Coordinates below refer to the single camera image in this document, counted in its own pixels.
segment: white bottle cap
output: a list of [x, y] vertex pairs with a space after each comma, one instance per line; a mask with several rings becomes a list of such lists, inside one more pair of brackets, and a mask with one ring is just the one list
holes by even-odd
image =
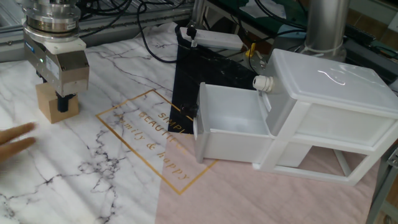
[[272, 77], [265, 77], [263, 75], [258, 75], [254, 77], [253, 87], [260, 91], [269, 92], [272, 90], [272, 84], [274, 79]]

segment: pink surface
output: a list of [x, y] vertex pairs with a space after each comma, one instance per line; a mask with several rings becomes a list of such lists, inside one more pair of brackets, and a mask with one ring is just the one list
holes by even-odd
[[[184, 145], [193, 153], [192, 138]], [[166, 155], [178, 153], [174, 145], [167, 145]], [[361, 160], [345, 156], [349, 164]], [[300, 168], [342, 173], [333, 152], [322, 148], [312, 149]], [[378, 163], [351, 187], [259, 172], [248, 163], [218, 161], [181, 195], [161, 183], [156, 224], [365, 223], [377, 168]]]

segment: human hand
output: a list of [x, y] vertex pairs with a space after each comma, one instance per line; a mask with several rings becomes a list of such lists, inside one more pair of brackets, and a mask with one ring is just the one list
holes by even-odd
[[36, 142], [35, 138], [26, 138], [16, 142], [11, 140], [28, 133], [35, 128], [34, 123], [27, 123], [15, 128], [10, 128], [5, 131], [0, 131], [0, 163], [4, 162], [11, 156], [27, 149]]

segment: white plastic drawer unit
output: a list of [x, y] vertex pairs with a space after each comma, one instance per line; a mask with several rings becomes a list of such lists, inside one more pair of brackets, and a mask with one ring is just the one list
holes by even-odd
[[[354, 185], [398, 138], [398, 97], [371, 69], [275, 49], [269, 92], [202, 83], [195, 156]], [[346, 176], [301, 170], [312, 146], [335, 149]], [[349, 170], [341, 152], [367, 155]]]

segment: marble tabletop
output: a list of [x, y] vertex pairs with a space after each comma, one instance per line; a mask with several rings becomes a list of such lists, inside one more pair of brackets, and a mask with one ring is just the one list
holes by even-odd
[[[149, 47], [166, 60], [177, 56], [174, 28], [148, 31]], [[350, 187], [256, 172], [239, 162], [198, 165], [191, 136], [177, 124], [181, 136], [166, 131], [175, 64], [151, 57], [140, 38], [92, 47], [86, 55], [90, 83], [78, 96], [80, 114], [57, 124], [38, 109], [35, 85], [42, 81], [29, 62], [0, 64], [0, 129], [39, 124], [29, 134], [37, 144], [0, 164], [0, 223], [366, 220], [376, 167]]]

